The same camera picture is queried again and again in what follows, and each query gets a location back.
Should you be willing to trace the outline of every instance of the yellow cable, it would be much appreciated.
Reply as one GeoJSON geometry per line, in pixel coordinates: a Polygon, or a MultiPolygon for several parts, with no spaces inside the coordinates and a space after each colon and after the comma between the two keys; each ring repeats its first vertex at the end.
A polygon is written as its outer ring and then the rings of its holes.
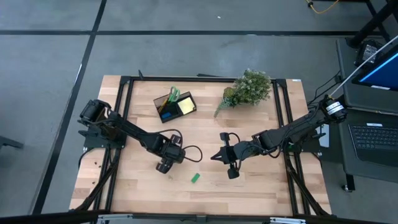
{"type": "Polygon", "coordinates": [[[336,0],[331,6],[329,6],[329,8],[327,8],[327,9],[321,11],[321,12],[318,12],[312,5],[311,5],[310,7],[311,7],[311,9],[312,9],[315,13],[317,13],[317,14],[322,14],[322,13],[324,13],[324,12],[329,11],[329,9],[331,9],[333,6],[335,6],[335,4],[338,3],[339,1],[340,1],[340,0],[336,0]]]}

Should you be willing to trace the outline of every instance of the wooden tabletop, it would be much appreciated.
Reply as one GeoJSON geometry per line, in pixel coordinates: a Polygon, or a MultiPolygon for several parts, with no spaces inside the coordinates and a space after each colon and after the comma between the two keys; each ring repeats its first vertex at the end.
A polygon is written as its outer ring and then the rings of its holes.
{"type": "MultiPolygon", "coordinates": [[[[120,76],[104,76],[98,98],[114,105],[120,76]]],[[[140,128],[155,132],[175,128],[183,134],[183,144],[199,146],[203,160],[199,163],[184,160],[174,164],[167,174],[155,170],[160,158],[148,153],[138,141],[127,138],[122,150],[112,211],[142,213],[182,213],[212,215],[291,215],[283,155],[277,159],[257,156],[242,163],[240,177],[228,179],[228,166],[210,157],[223,142],[220,132],[235,132],[242,140],[266,129],[278,128],[273,91],[271,98],[258,106],[239,105],[223,110],[217,118],[213,113],[220,103],[223,90],[231,83],[135,81],[128,120],[140,128]],[[153,99],[168,94],[170,86],[181,93],[190,91],[197,111],[162,124],[153,99]],[[196,183],[192,177],[200,174],[196,183]]],[[[300,80],[287,80],[294,119],[305,115],[307,106],[300,80]]],[[[284,121],[287,117],[282,90],[279,90],[284,121]]],[[[231,136],[231,144],[236,141],[231,136]]],[[[79,206],[93,190],[100,175],[104,149],[94,149],[81,161],[70,208],[79,206]]],[[[199,158],[196,149],[187,149],[187,157],[199,158]]],[[[305,183],[309,191],[327,212],[330,212],[322,169],[309,153],[301,153],[305,183]]],[[[302,212],[299,189],[296,187],[298,208],[302,212]]],[[[103,194],[100,208],[104,208],[103,194]]]]}

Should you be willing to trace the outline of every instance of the potted plant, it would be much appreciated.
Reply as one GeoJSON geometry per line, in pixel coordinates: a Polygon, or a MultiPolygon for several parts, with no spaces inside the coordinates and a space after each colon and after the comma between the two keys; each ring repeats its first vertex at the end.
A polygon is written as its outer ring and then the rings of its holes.
{"type": "Polygon", "coordinates": [[[242,103],[258,105],[261,100],[269,98],[271,79],[265,76],[265,72],[247,69],[243,77],[235,80],[233,87],[224,89],[223,101],[218,105],[214,113],[217,117],[220,110],[235,107],[242,103]]]}

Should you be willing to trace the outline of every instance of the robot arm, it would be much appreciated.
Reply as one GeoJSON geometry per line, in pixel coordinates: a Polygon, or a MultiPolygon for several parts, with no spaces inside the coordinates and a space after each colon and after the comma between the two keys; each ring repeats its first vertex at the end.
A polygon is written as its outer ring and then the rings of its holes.
{"type": "Polygon", "coordinates": [[[117,141],[124,133],[139,141],[148,152],[162,158],[161,163],[156,166],[161,173],[167,173],[174,162],[181,163],[185,157],[185,151],[181,149],[181,137],[172,135],[169,139],[160,133],[148,133],[124,120],[120,114],[111,110],[108,103],[101,100],[90,100],[80,118],[78,122],[87,127],[94,126],[99,135],[106,140],[117,141]]]}
{"type": "Polygon", "coordinates": [[[338,101],[325,96],[319,102],[315,111],[309,112],[309,114],[279,129],[257,133],[252,136],[252,141],[241,141],[234,146],[230,146],[228,133],[221,133],[221,140],[224,141],[225,146],[221,147],[220,151],[211,159],[229,164],[229,178],[237,178],[239,177],[241,161],[258,155],[272,156],[271,153],[276,151],[278,147],[282,147],[284,143],[297,144],[303,142],[315,128],[323,124],[340,123],[345,120],[346,114],[346,110],[338,101]]]}

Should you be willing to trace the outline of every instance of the pen holder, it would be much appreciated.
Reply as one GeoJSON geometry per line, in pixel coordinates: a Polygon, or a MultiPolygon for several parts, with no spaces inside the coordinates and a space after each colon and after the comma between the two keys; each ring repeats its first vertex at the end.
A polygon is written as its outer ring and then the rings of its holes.
{"type": "Polygon", "coordinates": [[[197,105],[196,105],[195,101],[193,100],[193,97],[192,97],[191,93],[190,92],[186,92],[186,93],[181,94],[176,102],[167,103],[163,107],[162,111],[159,112],[159,108],[162,106],[163,102],[168,97],[169,97],[169,95],[165,95],[165,96],[161,96],[161,97],[159,97],[157,99],[154,99],[156,111],[158,112],[160,120],[162,121],[162,123],[171,121],[171,120],[173,120],[175,118],[179,118],[179,117],[181,117],[183,115],[192,113],[192,112],[197,110],[197,105]],[[184,114],[182,109],[178,105],[178,103],[183,101],[183,100],[186,100],[187,98],[191,98],[194,107],[192,108],[192,111],[184,114]]]}

